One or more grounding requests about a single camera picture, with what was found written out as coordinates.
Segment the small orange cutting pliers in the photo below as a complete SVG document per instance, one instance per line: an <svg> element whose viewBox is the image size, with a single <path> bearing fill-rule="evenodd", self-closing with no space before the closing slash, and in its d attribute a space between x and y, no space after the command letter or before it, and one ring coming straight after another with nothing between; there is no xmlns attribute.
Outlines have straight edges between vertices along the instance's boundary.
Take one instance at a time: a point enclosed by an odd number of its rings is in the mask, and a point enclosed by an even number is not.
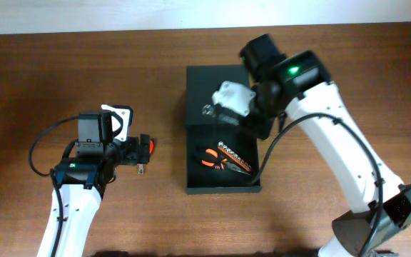
<svg viewBox="0 0 411 257"><path fill-rule="evenodd" d="M154 143L154 140L151 139L150 144L149 144L149 154L150 155L153 153L154 148L155 148L155 143ZM145 169L146 169L146 165L144 163L138 164L138 174L144 174Z"/></svg>

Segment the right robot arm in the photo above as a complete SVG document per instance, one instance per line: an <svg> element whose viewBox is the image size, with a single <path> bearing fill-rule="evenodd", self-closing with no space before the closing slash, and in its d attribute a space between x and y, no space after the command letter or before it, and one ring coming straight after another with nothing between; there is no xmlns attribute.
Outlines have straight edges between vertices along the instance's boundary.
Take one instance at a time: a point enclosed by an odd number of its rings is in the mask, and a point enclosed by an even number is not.
<svg viewBox="0 0 411 257"><path fill-rule="evenodd" d="M336 177L348 211L332 222L333 237L317 256L378 256L379 247L411 225L411 183L372 149L347 111L337 84L312 52L281 53L270 35L239 53L253 86L224 81L203 114L265 139L299 126Z"/></svg>

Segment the orange black long-nose pliers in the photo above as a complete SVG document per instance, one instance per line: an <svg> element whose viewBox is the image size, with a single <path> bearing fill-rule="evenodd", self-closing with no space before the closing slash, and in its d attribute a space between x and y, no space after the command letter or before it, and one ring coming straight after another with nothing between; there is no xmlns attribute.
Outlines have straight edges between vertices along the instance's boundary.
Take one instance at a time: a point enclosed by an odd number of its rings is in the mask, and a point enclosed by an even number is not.
<svg viewBox="0 0 411 257"><path fill-rule="evenodd" d="M215 170L229 170L238 173L243 173L245 175L250 175L250 173L243 172L238 166L233 164L230 159L228 159L223 153L218 150L218 145L215 148L211 147L197 147L192 155L193 159L199 164L212 168Z"/></svg>

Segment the orange socket bit rail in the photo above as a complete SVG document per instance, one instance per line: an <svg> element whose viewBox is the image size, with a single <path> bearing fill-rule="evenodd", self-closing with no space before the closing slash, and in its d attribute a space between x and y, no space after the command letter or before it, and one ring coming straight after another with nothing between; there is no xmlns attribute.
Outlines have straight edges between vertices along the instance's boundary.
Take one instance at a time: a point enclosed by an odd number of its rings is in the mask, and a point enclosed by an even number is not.
<svg viewBox="0 0 411 257"><path fill-rule="evenodd" d="M251 172L251 165L241 158L236 152L225 145L222 141L218 142L218 150L223 153L230 161L246 173Z"/></svg>

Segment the silver combination wrench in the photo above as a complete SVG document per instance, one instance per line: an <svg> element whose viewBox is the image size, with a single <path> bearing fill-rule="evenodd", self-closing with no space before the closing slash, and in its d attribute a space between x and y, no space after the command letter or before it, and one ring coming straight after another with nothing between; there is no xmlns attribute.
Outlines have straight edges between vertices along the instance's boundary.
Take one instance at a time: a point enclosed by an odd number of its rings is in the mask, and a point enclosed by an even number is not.
<svg viewBox="0 0 411 257"><path fill-rule="evenodd" d="M202 114L204 116L209 116L209 117L215 118L217 116L217 111L215 109L215 106L212 106L210 104L206 104L202 108Z"/></svg>

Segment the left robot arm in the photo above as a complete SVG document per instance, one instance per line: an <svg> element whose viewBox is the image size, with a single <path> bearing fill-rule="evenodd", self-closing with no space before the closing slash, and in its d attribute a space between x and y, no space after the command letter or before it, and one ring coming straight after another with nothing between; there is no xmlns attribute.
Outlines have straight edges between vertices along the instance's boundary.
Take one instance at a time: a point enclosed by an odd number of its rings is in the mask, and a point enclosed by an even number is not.
<svg viewBox="0 0 411 257"><path fill-rule="evenodd" d="M144 173L153 140L148 134L128 135L132 118L131 107L105 104L75 116L78 137L48 174L54 189L39 256L81 256L106 187L116 180L116 168L135 166Z"/></svg>

